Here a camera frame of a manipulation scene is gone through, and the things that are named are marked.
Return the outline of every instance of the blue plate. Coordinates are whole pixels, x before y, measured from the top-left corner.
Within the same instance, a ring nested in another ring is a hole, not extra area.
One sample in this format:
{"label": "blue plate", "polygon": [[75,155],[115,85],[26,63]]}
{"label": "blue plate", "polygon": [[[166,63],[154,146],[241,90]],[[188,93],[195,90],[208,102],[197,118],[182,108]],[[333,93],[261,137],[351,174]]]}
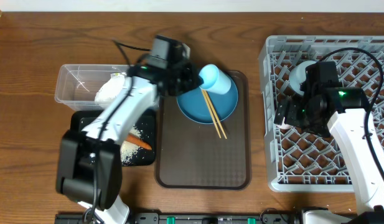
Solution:
{"label": "blue plate", "polygon": [[[237,105],[237,87],[232,79],[231,81],[232,85],[229,91],[224,95],[207,92],[220,121],[227,119],[233,113]],[[192,121],[200,124],[212,124],[211,115],[200,88],[196,88],[178,96],[177,102],[181,112]]]}

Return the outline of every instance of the green led indicator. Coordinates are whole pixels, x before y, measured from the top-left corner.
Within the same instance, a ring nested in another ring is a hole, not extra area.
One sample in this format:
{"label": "green led indicator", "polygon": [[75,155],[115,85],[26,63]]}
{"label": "green led indicator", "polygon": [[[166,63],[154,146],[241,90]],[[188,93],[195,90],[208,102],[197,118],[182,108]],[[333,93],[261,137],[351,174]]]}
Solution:
{"label": "green led indicator", "polygon": [[339,95],[340,95],[340,96],[344,96],[345,94],[347,94],[347,93],[344,92],[344,91],[339,91]]}

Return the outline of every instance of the tabletop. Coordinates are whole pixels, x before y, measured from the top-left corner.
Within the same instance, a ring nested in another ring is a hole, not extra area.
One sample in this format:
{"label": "tabletop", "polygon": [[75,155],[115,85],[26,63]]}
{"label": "tabletop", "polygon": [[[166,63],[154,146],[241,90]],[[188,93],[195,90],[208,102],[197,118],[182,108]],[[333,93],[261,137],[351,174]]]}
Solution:
{"label": "tabletop", "polygon": [[[4,12],[0,18],[0,223],[52,223],[82,207],[55,191],[59,142],[73,111],[56,103],[65,63],[121,64],[111,39],[150,48],[156,34],[185,42],[192,60],[243,72],[249,85],[252,179],[244,190],[165,189],[154,165],[124,167],[133,209],[260,213],[327,207],[355,213],[354,194],[272,192],[266,179],[258,54],[270,35],[384,35],[384,14]],[[140,52],[127,50],[131,60]]]}

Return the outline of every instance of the white dish rack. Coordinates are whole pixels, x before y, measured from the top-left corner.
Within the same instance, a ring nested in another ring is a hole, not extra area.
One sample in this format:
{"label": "white dish rack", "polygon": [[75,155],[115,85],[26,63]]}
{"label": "white dish rack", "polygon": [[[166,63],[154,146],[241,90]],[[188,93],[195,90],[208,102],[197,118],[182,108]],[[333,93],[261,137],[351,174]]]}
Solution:
{"label": "white dish rack", "polygon": [[[303,133],[298,128],[280,130],[274,123],[278,101],[295,94],[290,71],[305,60],[343,47],[372,53],[383,65],[384,36],[270,36],[260,56],[260,87],[265,111],[265,157],[269,187],[276,192],[353,192],[351,179],[334,139]],[[344,86],[363,88],[371,101],[379,72],[369,56],[339,52],[327,61],[337,64]],[[376,132],[384,149],[384,84],[373,107]]]}

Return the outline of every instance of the white backdrop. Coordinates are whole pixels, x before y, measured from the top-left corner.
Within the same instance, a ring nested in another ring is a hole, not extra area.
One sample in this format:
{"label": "white backdrop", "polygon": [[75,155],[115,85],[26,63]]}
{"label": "white backdrop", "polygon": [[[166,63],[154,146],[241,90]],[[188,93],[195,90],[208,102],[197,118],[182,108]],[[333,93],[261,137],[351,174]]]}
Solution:
{"label": "white backdrop", "polygon": [[384,12],[384,0],[0,0],[2,11]]}

